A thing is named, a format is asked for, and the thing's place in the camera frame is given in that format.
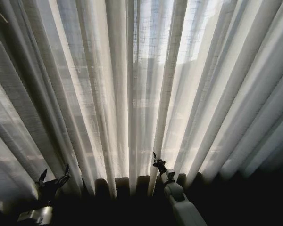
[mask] dark floor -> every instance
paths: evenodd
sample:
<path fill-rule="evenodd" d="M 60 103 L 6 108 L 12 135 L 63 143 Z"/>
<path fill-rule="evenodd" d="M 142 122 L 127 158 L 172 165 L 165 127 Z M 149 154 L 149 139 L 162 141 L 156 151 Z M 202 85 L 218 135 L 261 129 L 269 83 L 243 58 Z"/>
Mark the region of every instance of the dark floor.
<path fill-rule="evenodd" d="M 181 175 L 179 184 L 184 180 Z M 54 210 L 55 225 L 176 225 L 161 182 L 149 198 L 148 181 L 149 177 L 139 177 L 135 197 L 129 197 L 126 178 L 116 180 L 116 200 L 110 200 L 103 180 L 97 181 L 96 198 L 61 197 Z M 283 225 L 283 173 L 256 172 L 248 179 L 236 174 L 228 182 L 216 178 L 209 185 L 199 174 L 186 194 L 209 226 Z M 0 214 L 2 224 L 13 225 L 16 215 Z"/>

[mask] curtain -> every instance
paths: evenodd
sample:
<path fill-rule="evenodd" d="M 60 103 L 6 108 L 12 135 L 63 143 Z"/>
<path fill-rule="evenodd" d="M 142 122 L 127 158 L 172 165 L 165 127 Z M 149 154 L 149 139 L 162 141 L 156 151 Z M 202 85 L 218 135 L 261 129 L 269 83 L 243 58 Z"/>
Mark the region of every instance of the curtain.
<path fill-rule="evenodd" d="M 283 1 L 0 0 L 0 210 L 158 171 L 283 170 Z"/>

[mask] fabric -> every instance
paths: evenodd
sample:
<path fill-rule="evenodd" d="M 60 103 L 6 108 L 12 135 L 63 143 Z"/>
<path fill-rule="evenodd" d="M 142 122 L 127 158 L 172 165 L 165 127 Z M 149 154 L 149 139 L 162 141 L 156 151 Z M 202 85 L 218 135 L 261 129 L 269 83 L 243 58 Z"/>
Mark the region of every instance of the fabric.
<path fill-rule="evenodd" d="M 3 212 L 67 164 L 152 195 L 153 151 L 185 187 L 283 170 L 283 1 L 0 0 Z"/>

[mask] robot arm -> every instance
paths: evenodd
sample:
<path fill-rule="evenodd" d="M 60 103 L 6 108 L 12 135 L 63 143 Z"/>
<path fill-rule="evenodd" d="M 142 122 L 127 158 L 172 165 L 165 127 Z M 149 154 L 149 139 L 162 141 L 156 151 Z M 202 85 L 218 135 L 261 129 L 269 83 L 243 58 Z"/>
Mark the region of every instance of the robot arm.
<path fill-rule="evenodd" d="M 166 169 L 165 161 L 156 159 L 155 153 L 153 166 L 159 170 L 160 177 L 165 185 L 165 196 L 169 200 L 174 216 L 180 226 L 207 226 L 196 207 L 188 200 L 183 188 L 175 182 L 175 171 Z"/>

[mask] white sheer curtain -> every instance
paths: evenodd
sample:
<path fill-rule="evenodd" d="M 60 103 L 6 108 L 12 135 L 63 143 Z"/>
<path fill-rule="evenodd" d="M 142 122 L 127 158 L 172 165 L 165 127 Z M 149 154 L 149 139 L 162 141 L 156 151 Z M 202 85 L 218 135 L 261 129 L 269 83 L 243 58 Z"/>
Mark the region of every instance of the white sheer curtain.
<path fill-rule="evenodd" d="M 0 209 L 167 168 L 283 170 L 283 1 L 0 1 Z"/>

